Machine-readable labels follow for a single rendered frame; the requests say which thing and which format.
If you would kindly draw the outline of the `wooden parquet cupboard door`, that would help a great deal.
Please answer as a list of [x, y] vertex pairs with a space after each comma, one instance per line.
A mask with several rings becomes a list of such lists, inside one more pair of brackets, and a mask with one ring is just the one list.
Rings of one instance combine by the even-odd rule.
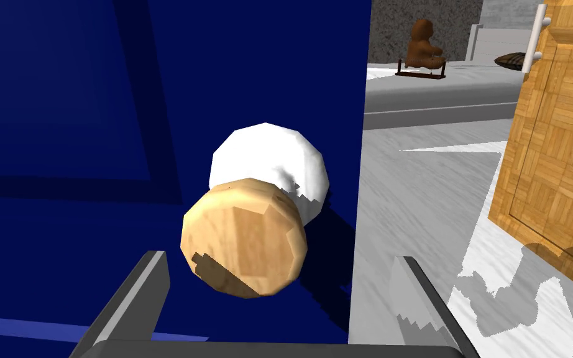
[[489, 219], [573, 281], [573, 0], [543, 4]]

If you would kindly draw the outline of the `white and wooden door knob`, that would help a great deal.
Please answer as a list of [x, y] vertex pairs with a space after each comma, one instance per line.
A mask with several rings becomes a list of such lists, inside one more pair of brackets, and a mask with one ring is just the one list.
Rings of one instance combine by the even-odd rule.
[[213, 153], [209, 190], [184, 214], [180, 249], [218, 292], [276, 295], [300, 275], [305, 226], [328, 189], [323, 156], [300, 132], [270, 123], [235, 130]]

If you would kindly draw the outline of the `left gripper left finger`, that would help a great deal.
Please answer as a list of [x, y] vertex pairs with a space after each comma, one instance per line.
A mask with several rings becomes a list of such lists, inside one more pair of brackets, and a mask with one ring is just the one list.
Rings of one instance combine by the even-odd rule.
[[151, 341], [170, 288], [164, 251], [150, 250], [137, 262], [69, 358], [84, 358], [104, 341]]

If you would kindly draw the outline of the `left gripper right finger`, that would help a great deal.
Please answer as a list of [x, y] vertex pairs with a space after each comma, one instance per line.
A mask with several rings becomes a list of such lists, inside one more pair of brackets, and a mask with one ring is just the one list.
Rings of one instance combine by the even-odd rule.
[[417, 261], [396, 256], [390, 279], [393, 346], [411, 346], [408, 358], [480, 358]]

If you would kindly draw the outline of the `brown teddy bear on stand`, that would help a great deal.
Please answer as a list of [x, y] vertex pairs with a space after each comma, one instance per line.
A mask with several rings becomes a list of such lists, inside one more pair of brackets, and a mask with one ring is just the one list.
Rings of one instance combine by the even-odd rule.
[[433, 24], [427, 19], [418, 19], [412, 27], [410, 42], [404, 60], [404, 68], [425, 68], [427, 70], [440, 70], [439, 75], [434, 73], [419, 73], [401, 71], [402, 60], [398, 60], [395, 76], [414, 78], [428, 78], [440, 80], [445, 78], [446, 59], [442, 57], [443, 50], [432, 46], [429, 42], [433, 35]]

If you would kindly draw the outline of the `grey bed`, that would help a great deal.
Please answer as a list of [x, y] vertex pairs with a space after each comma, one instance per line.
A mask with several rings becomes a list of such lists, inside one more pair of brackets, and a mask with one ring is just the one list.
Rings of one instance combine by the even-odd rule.
[[365, 88], [365, 130], [511, 119], [523, 74], [495, 59], [524, 52], [527, 29], [485, 29], [472, 25], [464, 61], [447, 62], [443, 79], [409, 68], [398, 76], [396, 63], [369, 63]]

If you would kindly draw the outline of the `dark checked pillow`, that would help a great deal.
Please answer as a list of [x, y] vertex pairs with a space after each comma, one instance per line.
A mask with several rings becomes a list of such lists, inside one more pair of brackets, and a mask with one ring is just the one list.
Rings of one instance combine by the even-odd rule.
[[524, 52], [509, 53], [497, 57], [494, 62], [496, 65], [508, 70], [521, 71], [526, 54]]

